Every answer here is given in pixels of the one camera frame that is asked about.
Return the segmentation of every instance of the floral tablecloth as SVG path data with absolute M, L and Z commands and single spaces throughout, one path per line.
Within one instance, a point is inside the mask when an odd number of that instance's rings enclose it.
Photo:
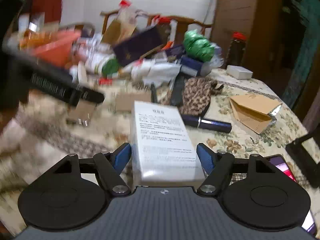
M 248 158 L 251 153 L 283 155 L 298 183 L 309 193 L 311 210 L 320 225 L 320 192 L 310 187 L 284 149 L 287 143 L 307 133 L 299 119 L 283 104 L 276 116 L 277 122 L 258 135 L 235 120 L 228 97 L 259 93 L 280 100 L 277 95 L 259 80 L 236 80 L 225 70 L 214 70 L 210 76 L 223 83 L 224 89 L 221 95 L 212 96 L 205 117 L 231 122 L 232 131 L 226 134 L 187 127 L 194 147 L 202 142 L 214 151 L 224 150 L 238 158 Z M 0 136 L 0 220 L 13 234 L 25 228 L 17 199 L 27 184 L 68 153 L 77 153 L 80 158 L 92 157 L 100 151 L 113 151 L 130 140 L 131 114 L 115 113 L 115 97 L 120 92 L 137 92 L 137 88 L 128 81 L 116 81 L 99 90 L 106 99 L 97 107 L 89 127 L 67 125 L 65 103 L 48 95 L 31 93 L 28 105 L 20 107 L 16 118 Z M 166 88 L 159 89 L 158 97 L 163 97 L 166 91 Z M 320 150 L 313 139 L 305 147 L 318 162 Z M 121 176 L 132 185 L 130 165 Z

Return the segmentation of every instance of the snack package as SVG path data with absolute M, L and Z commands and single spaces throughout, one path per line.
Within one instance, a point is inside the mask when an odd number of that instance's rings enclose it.
M 183 45 L 189 57 L 202 62 L 210 61 L 214 55 L 214 46 L 196 30 L 185 33 Z

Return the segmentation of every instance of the white box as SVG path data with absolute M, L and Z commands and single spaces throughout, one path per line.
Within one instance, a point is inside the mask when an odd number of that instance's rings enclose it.
M 228 65 L 227 74 L 236 79 L 250 79 L 252 78 L 253 72 L 244 67 Z
M 131 123 L 134 186 L 194 186 L 204 181 L 176 107 L 135 101 Z

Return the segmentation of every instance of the kraft paper envelope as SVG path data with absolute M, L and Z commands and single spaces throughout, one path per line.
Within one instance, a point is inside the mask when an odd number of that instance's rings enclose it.
M 233 96 L 229 101 L 235 118 L 258 134 L 276 120 L 271 112 L 282 104 L 258 94 Z

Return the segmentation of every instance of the paper bag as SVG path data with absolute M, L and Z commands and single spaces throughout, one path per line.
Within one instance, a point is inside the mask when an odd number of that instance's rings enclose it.
M 229 100 L 235 118 L 258 134 L 276 120 L 272 112 L 282 104 L 258 94 L 233 96 Z
M 129 38 L 135 30 L 135 25 L 123 24 L 117 19 L 114 19 L 106 32 L 103 34 L 101 42 L 110 45 L 115 45 L 127 38 Z

